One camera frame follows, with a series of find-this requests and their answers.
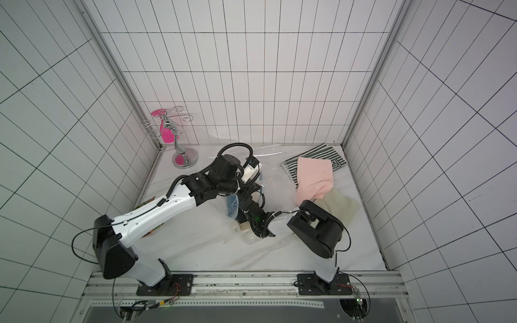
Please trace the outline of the blue and cream towel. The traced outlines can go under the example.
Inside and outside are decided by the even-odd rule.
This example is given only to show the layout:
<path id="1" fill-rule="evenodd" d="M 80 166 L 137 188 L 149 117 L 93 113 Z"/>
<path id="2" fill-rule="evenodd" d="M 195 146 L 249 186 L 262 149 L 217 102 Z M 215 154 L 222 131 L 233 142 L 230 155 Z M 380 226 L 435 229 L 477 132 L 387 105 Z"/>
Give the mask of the blue and cream towel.
<path id="1" fill-rule="evenodd" d="M 223 186 L 221 195 L 235 195 L 238 207 L 237 222 L 245 228 L 249 227 L 258 238 L 264 238 L 268 215 L 263 210 L 264 196 L 261 185 L 257 183 L 258 178 L 259 174 L 244 184 L 241 180 L 230 181 Z"/>

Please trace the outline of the clear plastic vacuum bag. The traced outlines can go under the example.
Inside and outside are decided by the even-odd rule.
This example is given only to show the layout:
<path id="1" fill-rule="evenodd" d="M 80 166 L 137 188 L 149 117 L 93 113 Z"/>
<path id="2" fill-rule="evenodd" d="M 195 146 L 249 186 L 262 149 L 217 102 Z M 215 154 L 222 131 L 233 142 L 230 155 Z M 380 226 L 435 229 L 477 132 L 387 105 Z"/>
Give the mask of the clear plastic vacuum bag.
<path id="1" fill-rule="evenodd" d="M 260 173 L 261 164 L 254 157 L 253 148 L 247 143 L 230 143 L 201 171 L 178 176 L 167 193 L 149 210 L 151 218 L 164 223 L 218 196 L 235 196 L 238 199 L 237 218 L 249 224 L 258 238 L 272 236 L 270 223 L 280 215 L 296 211 L 264 211 L 263 193 L 260 193 L 261 204 L 253 200 L 253 193 L 261 192 L 261 186 L 257 184 Z"/>

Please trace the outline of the pink towel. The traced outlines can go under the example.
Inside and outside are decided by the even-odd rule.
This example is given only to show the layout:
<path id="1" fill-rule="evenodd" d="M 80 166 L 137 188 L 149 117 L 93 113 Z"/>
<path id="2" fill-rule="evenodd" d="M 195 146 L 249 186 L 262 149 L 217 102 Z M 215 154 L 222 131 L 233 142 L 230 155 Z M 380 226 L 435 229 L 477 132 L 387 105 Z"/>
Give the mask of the pink towel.
<path id="1" fill-rule="evenodd" d="M 334 186 L 331 160 L 299 157 L 297 181 L 296 205 L 305 200 L 321 200 Z"/>

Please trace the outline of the light green towel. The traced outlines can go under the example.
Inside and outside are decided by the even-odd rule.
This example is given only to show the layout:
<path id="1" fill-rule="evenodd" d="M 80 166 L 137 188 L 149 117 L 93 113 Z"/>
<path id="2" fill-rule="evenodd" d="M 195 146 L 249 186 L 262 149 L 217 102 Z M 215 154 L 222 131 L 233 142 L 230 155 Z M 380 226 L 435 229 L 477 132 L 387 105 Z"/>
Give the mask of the light green towel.
<path id="1" fill-rule="evenodd" d="M 354 219 L 359 210 L 359 203 L 351 197 L 333 188 L 322 199 L 315 200 L 315 204 L 336 217 L 345 227 Z"/>

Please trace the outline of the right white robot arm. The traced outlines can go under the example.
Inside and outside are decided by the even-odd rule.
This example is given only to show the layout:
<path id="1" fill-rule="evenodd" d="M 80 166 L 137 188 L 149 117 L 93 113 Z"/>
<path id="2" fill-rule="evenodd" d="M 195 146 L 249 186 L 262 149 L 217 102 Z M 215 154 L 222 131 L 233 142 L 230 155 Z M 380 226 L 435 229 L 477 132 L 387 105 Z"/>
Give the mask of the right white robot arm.
<path id="1" fill-rule="evenodd" d="M 240 192 L 236 196 L 236 220 L 242 233 L 251 233 L 261 239 L 277 236 L 280 231 L 275 226 L 280 224 L 283 215 L 287 215 L 289 219 L 284 226 L 313 253 L 325 259 L 334 256 L 343 232 L 347 231 L 341 219 L 311 200 L 304 200 L 293 211 L 265 211 L 265 195 L 257 192 L 258 201 L 251 192 Z"/>

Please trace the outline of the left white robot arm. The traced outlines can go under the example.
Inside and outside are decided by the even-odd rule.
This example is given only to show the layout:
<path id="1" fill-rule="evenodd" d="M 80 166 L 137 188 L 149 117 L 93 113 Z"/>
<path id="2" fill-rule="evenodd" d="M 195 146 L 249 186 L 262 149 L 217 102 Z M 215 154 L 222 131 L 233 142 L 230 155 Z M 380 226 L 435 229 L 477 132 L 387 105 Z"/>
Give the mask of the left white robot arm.
<path id="1" fill-rule="evenodd" d="M 250 157 L 244 165 L 231 155 L 220 155 L 200 172 L 179 176 L 165 195 L 125 215 L 107 215 L 94 222 L 92 247 L 105 279 L 129 277 L 153 287 L 167 276 L 159 259 L 135 247 L 146 234 L 173 217 L 220 195 L 233 195 L 260 172 Z"/>

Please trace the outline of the green striped Doraemon towel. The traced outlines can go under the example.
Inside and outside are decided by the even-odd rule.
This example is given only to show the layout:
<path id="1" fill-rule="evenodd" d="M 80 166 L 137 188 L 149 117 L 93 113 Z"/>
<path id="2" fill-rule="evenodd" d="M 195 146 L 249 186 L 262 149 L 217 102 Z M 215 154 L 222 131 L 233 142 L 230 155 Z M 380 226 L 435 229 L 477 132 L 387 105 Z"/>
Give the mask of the green striped Doraemon towel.
<path id="1" fill-rule="evenodd" d="M 290 179 L 298 188 L 298 159 L 300 157 L 317 159 L 317 160 L 330 160 L 333 171 L 339 170 L 347 165 L 347 161 L 342 157 L 338 151 L 325 143 L 316 146 L 308 150 L 307 152 L 301 153 L 297 156 L 291 157 L 279 164 L 281 169 L 290 177 Z"/>

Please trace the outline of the chrome cup holder stand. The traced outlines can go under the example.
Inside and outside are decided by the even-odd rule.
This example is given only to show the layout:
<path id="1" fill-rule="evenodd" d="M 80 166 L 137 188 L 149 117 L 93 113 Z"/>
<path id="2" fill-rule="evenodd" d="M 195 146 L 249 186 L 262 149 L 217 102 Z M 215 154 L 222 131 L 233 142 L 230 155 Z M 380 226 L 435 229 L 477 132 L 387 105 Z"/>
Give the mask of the chrome cup holder stand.
<path id="1" fill-rule="evenodd" d="M 179 142 L 179 137 L 184 129 L 180 121 L 190 123 L 193 115 L 184 111 L 184 106 L 175 106 L 170 109 L 161 108 L 151 114 L 153 121 L 145 119 L 140 127 L 151 139 L 161 139 L 166 145 L 173 145 L 175 153 L 172 163 L 176 168 L 187 169 L 198 161 L 198 153 L 193 148 L 187 148 Z"/>

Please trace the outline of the pink plastic cup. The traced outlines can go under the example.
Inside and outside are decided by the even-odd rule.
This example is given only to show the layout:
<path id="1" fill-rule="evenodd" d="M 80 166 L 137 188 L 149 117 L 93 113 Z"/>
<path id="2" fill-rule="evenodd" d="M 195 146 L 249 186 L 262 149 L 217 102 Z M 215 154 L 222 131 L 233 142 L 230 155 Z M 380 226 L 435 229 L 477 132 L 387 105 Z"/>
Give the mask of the pink plastic cup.
<path id="1" fill-rule="evenodd" d="M 165 109 L 155 110 L 151 113 L 155 118 L 160 119 L 160 137 L 165 144 L 173 144 L 176 141 L 176 124 L 170 119 Z"/>

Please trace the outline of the colourful snack packet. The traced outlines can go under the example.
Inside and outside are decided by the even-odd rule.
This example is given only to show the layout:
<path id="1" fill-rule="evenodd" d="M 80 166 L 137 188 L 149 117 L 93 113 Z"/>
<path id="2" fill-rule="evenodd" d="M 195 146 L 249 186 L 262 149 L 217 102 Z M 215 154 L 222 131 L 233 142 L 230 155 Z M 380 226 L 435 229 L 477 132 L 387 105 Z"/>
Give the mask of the colourful snack packet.
<path id="1" fill-rule="evenodd" d="M 135 213 L 128 221 L 128 233 L 134 239 L 140 239 L 162 225 L 167 217 L 168 198 L 162 196 L 159 199 L 144 205 L 138 213 Z"/>

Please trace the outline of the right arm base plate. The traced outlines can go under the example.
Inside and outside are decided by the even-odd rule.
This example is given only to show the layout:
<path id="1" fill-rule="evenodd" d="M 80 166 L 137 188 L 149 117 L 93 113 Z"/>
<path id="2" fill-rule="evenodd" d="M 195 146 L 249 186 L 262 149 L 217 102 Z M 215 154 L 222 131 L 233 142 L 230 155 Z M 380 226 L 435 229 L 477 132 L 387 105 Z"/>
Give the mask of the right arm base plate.
<path id="1" fill-rule="evenodd" d="M 350 296 L 353 294 L 349 276 L 337 273 L 331 282 L 326 282 L 316 273 L 298 274 L 294 287 L 301 296 Z"/>

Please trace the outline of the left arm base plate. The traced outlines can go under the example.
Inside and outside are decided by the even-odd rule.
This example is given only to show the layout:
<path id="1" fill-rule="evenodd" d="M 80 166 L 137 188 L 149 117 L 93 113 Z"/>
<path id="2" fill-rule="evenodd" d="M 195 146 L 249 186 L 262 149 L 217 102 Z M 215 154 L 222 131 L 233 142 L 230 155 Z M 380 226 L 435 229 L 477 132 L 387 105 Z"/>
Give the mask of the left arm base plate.
<path id="1" fill-rule="evenodd" d="M 189 296 L 194 277 L 192 274 L 172 274 L 166 275 L 153 287 L 140 283 L 136 295 L 142 297 Z"/>

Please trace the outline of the aluminium mounting rail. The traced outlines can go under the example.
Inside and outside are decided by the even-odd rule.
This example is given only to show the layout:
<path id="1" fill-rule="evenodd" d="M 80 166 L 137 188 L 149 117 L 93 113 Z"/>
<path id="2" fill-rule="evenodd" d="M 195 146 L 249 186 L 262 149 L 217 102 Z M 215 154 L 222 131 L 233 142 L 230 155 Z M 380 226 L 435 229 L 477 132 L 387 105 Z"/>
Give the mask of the aluminium mounting rail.
<path id="1" fill-rule="evenodd" d="M 350 296 L 301 296 L 294 287 L 298 274 L 309 271 L 198 271 L 174 272 L 173 274 L 194 275 L 189 296 L 173 296 L 180 300 L 215 299 L 311 299 L 311 298 L 407 298 L 409 293 L 396 271 L 348 271 L 353 294 Z M 130 278 L 106 280 L 100 273 L 93 273 L 83 291 L 84 299 L 92 300 L 165 300 L 170 297 L 137 296 L 140 282 Z"/>

